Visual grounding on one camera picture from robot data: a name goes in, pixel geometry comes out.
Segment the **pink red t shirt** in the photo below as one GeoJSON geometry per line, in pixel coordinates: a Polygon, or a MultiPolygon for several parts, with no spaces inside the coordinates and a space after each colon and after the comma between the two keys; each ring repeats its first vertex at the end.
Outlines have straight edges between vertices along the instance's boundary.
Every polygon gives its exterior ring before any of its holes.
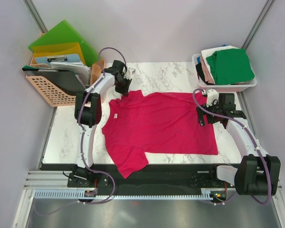
{"type": "Polygon", "coordinates": [[[218,155],[213,126],[200,126],[196,104],[200,93],[130,91],[109,102],[102,128],[105,147],[126,179],[148,165],[146,153],[218,155]]]}

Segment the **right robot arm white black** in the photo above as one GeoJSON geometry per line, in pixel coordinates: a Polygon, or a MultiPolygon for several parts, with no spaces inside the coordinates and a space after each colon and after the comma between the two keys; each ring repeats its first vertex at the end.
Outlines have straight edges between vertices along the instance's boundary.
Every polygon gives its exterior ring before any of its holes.
{"type": "Polygon", "coordinates": [[[266,196],[276,194],[281,162],[270,156],[258,142],[243,111],[236,109],[235,95],[214,89],[196,89],[193,100],[197,105],[200,126],[221,123],[232,136],[241,155],[238,167],[217,165],[208,175],[209,184],[219,187],[224,182],[233,185],[239,195],[266,196]]]}

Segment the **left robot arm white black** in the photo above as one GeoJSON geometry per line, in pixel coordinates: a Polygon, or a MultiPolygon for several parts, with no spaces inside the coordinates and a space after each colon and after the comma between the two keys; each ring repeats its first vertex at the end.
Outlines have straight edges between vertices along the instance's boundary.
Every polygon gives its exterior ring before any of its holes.
{"type": "Polygon", "coordinates": [[[102,97],[113,86],[117,93],[127,96],[134,76],[135,69],[115,60],[111,67],[102,70],[89,88],[76,94],[75,119],[79,125],[80,141],[77,164],[72,174],[78,176],[78,181],[85,187],[93,185],[95,181],[91,167],[94,164],[95,131],[102,118],[102,97]]]}

